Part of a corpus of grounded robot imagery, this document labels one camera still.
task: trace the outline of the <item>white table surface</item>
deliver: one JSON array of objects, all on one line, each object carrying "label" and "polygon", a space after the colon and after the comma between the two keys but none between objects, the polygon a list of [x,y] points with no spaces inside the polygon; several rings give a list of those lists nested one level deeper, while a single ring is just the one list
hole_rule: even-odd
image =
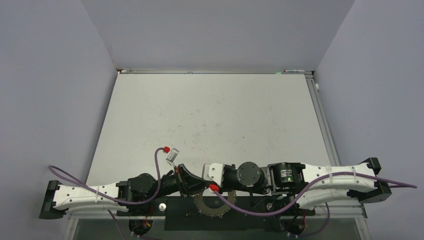
[{"label": "white table surface", "polygon": [[156,178],[163,146],[198,176],[205,163],[330,164],[302,74],[119,74],[87,184]]}]

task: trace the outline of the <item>red connector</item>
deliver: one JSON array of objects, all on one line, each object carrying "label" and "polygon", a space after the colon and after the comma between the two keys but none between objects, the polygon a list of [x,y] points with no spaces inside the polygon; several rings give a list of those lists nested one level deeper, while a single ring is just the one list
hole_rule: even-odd
[{"label": "red connector", "polygon": [[211,184],[211,185],[209,185],[209,188],[210,188],[210,190],[212,190],[212,191],[217,191],[217,192],[219,192],[219,191],[220,191],[220,187],[219,187],[219,186],[217,186],[217,185],[215,185],[215,184]]}]

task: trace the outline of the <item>gray wall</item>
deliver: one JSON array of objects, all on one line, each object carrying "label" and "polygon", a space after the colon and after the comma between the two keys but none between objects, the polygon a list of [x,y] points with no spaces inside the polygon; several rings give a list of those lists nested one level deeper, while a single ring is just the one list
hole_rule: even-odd
[{"label": "gray wall", "polygon": [[0,235],[61,239],[40,220],[53,164],[86,179],[116,70],[79,0],[0,5]]},{"label": "gray wall", "polygon": [[354,0],[81,0],[122,69],[315,70]]},{"label": "gray wall", "polygon": [[394,189],[366,211],[373,240],[422,239],[424,1],[356,0],[316,71],[340,161],[378,157]]}]

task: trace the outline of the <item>circular gear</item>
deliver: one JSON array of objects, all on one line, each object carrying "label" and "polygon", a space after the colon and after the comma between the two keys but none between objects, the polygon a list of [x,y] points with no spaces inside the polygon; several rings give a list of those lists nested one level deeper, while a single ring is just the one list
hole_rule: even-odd
[{"label": "circular gear", "polygon": [[[217,208],[212,208],[207,206],[203,199],[203,191],[194,195],[193,198],[194,198],[194,204],[196,204],[196,207],[199,210],[199,212],[209,217],[221,217],[223,214],[225,214],[231,209],[231,207],[225,203],[222,206]],[[236,191],[229,191],[227,200],[228,202],[235,204]]]}]

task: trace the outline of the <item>white clip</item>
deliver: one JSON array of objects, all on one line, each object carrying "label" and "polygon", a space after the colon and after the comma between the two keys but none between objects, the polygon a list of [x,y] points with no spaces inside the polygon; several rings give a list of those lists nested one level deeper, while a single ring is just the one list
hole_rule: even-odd
[{"label": "white clip", "polygon": [[355,169],[354,166],[352,166],[351,169],[353,172],[353,185],[355,186],[357,184],[357,170]]},{"label": "white clip", "polygon": [[97,189],[95,191],[95,199],[94,199],[94,203],[97,203],[97,198],[99,197],[99,186],[97,186]]},{"label": "white clip", "polygon": [[333,173],[332,173],[332,167],[331,166],[325,166],[325,170],[328,173],[328,178],[329,178],[329,186],[331,187],[333,185]]}]

